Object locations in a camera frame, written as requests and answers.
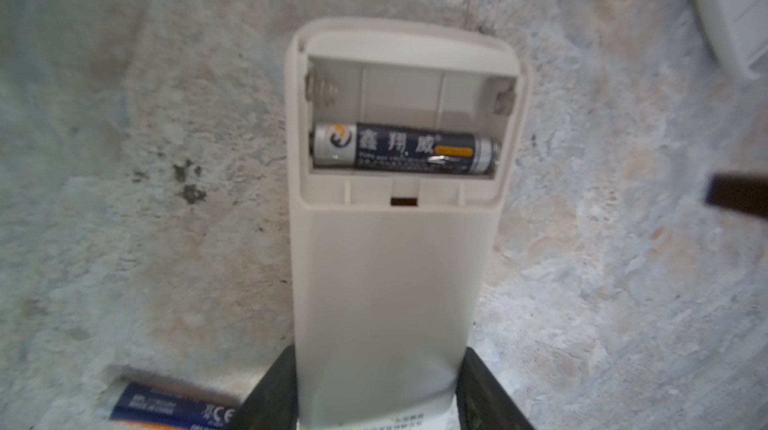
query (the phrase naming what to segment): blue and orange battery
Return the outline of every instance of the blue and orange battery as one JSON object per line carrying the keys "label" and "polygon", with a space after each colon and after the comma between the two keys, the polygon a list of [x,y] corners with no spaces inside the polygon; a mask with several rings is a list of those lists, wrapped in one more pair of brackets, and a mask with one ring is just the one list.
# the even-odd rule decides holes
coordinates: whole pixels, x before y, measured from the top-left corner
{"label": "blue and orange battery", "polygon": [[118,380],[101,395],[97,416],[154,430],[221,430],[235,408]]}

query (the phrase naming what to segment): stone surface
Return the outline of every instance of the stone surface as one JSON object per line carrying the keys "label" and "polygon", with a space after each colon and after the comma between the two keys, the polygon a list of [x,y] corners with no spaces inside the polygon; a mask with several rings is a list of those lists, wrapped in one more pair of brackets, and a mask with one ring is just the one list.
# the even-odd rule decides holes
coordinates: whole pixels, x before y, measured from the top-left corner
{"label": "stone surface", "polygon": [[701,204],[768,171],[768,86],[690,0],[0,0],[0,426],[112,428],[126,368],[242,397],[291,342],[282,58],[340,15],[536,69],[471,344],[537,428],[768,425],[768,227]]}

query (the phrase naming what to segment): orange label on battery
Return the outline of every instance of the orange label on battery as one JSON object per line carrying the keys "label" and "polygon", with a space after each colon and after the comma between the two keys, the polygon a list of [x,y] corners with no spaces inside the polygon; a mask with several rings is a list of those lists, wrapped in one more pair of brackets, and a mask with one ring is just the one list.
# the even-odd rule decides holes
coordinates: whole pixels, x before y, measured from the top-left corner
{"label": "orange label on battery", "polygon": [[475,155],[475,151],[469,147],[451,147],[449,145],[438,145],[435,147],[434,153],[451,155],[453,157],[471,157]]}

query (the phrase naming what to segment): battery compartment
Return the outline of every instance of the battery compartment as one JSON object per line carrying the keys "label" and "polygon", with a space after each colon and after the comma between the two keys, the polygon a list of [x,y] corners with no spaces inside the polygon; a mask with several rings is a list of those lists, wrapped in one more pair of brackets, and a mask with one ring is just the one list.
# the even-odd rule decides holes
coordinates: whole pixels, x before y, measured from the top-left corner
{"label": "battery compartment", "polygon": [[389,205],[493,205],[516,146],[524,77],[339,60],[307,55],[303,75],[304,123],[376,123],[490,137],[501,148],[492,175],[406,174],[354,168],[314,167],[310,142],[303,162],[302,193],[308,202]]}

